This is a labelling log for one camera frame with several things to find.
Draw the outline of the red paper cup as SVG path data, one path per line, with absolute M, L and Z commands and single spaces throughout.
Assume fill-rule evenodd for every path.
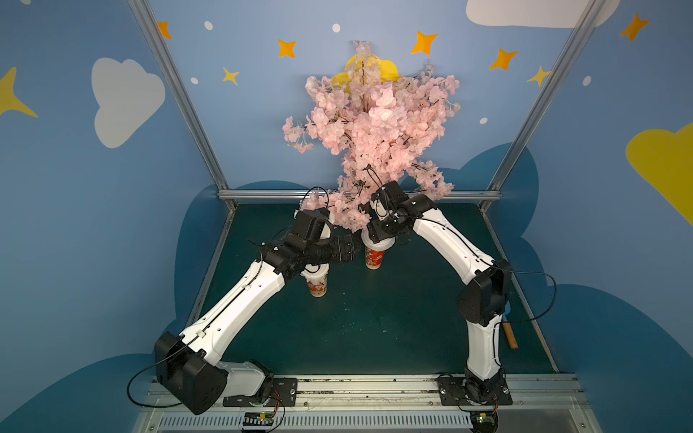
M 308 278 L 306 282 L 310 294 L 315 298 L 323 297 L 328 291 L 328 278 L 326 275 L 319 278 Z
M 384 251 L 366 249 L 366 267 L 370 270 L 378 270 L 384 261 Z

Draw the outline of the white cup lid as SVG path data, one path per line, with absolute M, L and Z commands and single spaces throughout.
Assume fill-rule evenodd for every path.
M 319 265 L 307 264 L 301 272 L 301 276 L 307 280 L 320 280 L 327 277 L 329 270 L 330 266 L 327 263 Z
M 361 230 L 361 240 L 368 251 L 375 252 L 385 252 L 390 249 L 396 243 L 396 238 L 391 237 L 379 242 L 374 242 L 369 235 L 368 228 L 363 228 Z

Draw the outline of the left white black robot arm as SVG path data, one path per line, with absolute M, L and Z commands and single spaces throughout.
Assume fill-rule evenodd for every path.
M 177 335 L 154 344 L 155 377 L 192 414 L 218 399 L 263 395 L 269 373 L 257 364 L 222 362 L 237 334 L 269 299 L 308 266 L 351 262 L 363 248 L 359 237 L 334 234 L 328 207 L 299 210 L 285 233 L 257 247 L 247 272 L 207 313 Z

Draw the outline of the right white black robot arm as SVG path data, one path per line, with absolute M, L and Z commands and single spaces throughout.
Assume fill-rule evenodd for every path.
M 494 394 L 509 393 L 499 339 L 503 326 L 512 324 L 506 319 L 507 304 L 510 284 L 519 272 L 476 247 L 427 195 L 409 196 L 398 182 L 382 182 L 371 167 L 366 167 L 366 173 L 376 188 L 367 205 L 374 218 L 363 230 L 364 243 L 370 248 L 386 247 L 412 232 L 451 265 L 464 285 L 457 307 L 467 323 L 467 397 L 485 402 Z

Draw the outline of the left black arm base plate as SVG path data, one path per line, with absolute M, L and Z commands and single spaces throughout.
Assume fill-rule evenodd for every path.
M 296 378 L 265 378 L 259 389 L 250 396 L 242 394 L 223 398 L 224 407 L 270 407 L 279 402 L 285 407 L 296 404 L 298 380 Z

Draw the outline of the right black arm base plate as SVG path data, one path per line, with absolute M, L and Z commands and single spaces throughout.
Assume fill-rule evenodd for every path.
M 513 398 L 503 375 L 478 378 L 442 375 L 436 380 L 443 406 L 510 406 Z

